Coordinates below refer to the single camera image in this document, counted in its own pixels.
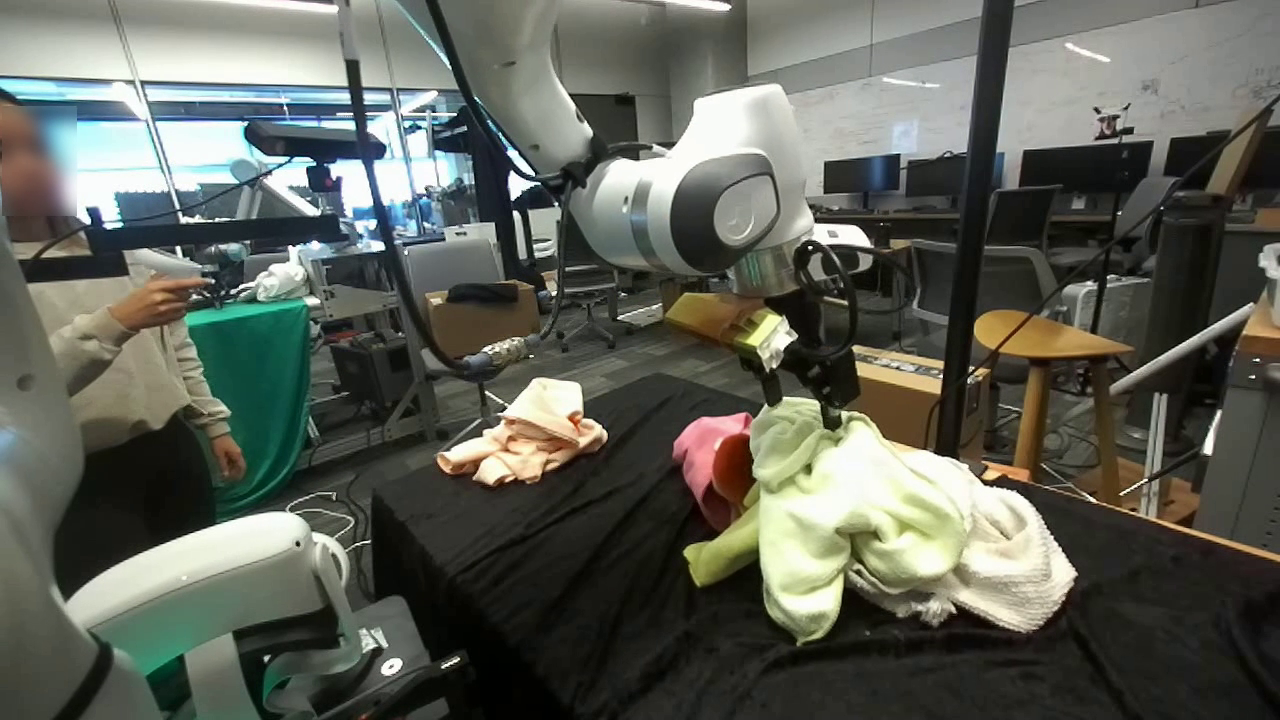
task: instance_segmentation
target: light green cloth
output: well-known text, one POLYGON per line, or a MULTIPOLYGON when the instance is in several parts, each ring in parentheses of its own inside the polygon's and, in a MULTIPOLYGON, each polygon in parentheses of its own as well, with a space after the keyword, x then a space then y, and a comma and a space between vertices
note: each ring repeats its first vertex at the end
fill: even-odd
POLYGON ((784 394, 751 424, 751 474, 759 498, 683 554, 696 584, 759 554, 765 608, 797 643, 831 630, 853 562, 890 589, 928 589, 969 538, 969 508, 917 474, 860 410, 825 426, 815 398, 784 394))
POLYGON ((252 513, 276 490, 306 435, 310 314, 298 300, 187 313, 212 394, 232 407, 249 471, 218 483, 218 515, 252 513))
POLYGON ((683 547, 688 576, 696 589, 711 589, 733 570, 759 560, 759 490, 751 489, 743 513, 708 542, 683 547))

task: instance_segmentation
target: beige cloth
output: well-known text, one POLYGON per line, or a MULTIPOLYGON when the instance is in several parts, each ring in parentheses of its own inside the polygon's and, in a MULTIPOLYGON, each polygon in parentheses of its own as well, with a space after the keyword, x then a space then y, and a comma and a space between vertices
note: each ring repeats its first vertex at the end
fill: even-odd
POLYGON ((479 483, 536 483, 605 438, 608 431, 583 415, 583 386, 540 374, 500 410, 494 426, 440 452, 435 469, 479 483))

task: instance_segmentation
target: pink cloth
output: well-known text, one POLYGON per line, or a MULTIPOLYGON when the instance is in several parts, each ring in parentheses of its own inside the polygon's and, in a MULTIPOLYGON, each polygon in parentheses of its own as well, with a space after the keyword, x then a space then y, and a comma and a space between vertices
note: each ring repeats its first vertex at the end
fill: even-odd
POLYGON ((608 431, 580 407, 580 384, 530 380, 494 426, 440 452, 435 469, 479 483, 536 483, 608 438, 608 431))
POLYGON ((739 515, 751 489, 748 426, 748 410, 700 415, 671 442, 671 461, 681 463, 696 508, 715 533, 739 515))

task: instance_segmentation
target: cloth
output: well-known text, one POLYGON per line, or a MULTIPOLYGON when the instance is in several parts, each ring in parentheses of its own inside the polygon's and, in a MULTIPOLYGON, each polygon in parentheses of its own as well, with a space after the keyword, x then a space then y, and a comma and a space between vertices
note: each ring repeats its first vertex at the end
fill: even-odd
POLYGON ((187 313, 182 322, 245 452, 245 474, 214 489, 214 508, 254 513, 292 481, 306 442, 310 313, 304 300, 223 303, 187 313))
POLYGON ((671 461, 711 528, 728 528, 751 489, 748 426, 751 410, 700 415, 671 442, 671 461))
POLYGON ((788 394, 751 424, 751 461, 759 498, 683 547, 688 576, 708 589, 759 554, 765 608, 799 643, 834 625, 844 584, 896 614, 969 608, 1009 630, 1034 630, 1073 593, 1034 508, 956 461, 890 446, 868 415, 826 431, 820 402, 788 394))
POLYGON ((831 630, 853 562, 911 589, 959 560, 964 508, 902 469, 860 410, 825 426, 815 398, 784 394, 751 424, 751 471, 765 608, 797 643, 831 630))
POLYGON ((132 435, 159 431, 191 407, 203 435, 227 435, 227 402, 203 380, 199 350, 182 322, 148 328, 125 340, 109 306, 132 291, 132 281, 30 285, 51 354, 66 380, 87 452, 120 446, 132 435))
POLYGON ((997 628, 1034 630, 1059 610, 1077 567, 1023 496, 980 483, 946 455, 899 446, 899 461, 971 515, 959 562, 935 584, 885 584, 864 562, 853 562, 853 589, 890 614, 921 614, 928 625, 964 608, 997 628))
POLYGON ((433 655, 468 651, 483 717, 1280 717, 1280 562, 1077 496, 999 483, 1079 578, 1033 634, 969 610, 933 628, 846 593, 797 649, 759 567, 692 589, 704 538, 671 438, 754 398, 643 374, 589 402, 608 426, 540 483, 487 490, 435 469, 371 483, 374 595, 403 595, 433 655))
POLYGON ((583 386, 573 380, 536 374, 476 438, 435 452, 442 474, 476 483, 536 483, 580 452, 608 438, 605 424, 583 415, 583 386))

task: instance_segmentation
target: white cloth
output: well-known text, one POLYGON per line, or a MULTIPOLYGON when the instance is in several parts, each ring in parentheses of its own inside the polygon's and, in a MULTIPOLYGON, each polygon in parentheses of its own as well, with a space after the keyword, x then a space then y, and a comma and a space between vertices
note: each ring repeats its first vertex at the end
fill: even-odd
POLYGON ((788 394, 765 407, 751 424, 751 471, 765 608, 797 643, 826 634, 853 562, 911 589, 959 560, 964 503, 899 463, 860 410, 844 410, 826 431, 815 398, 788 394))
POLYGON ((980 483, 956 461, 933 452, 899 452, 899 461, 940 496, 969 503, 971 524, 959 562, 928 584, 896 584, 868 562, 853 562, 846 584, 896 614, 940 625, 964 608, 997 628, 1034 630, 1077 584, 1077 567, 1039 513, 1014 490, 980 483))

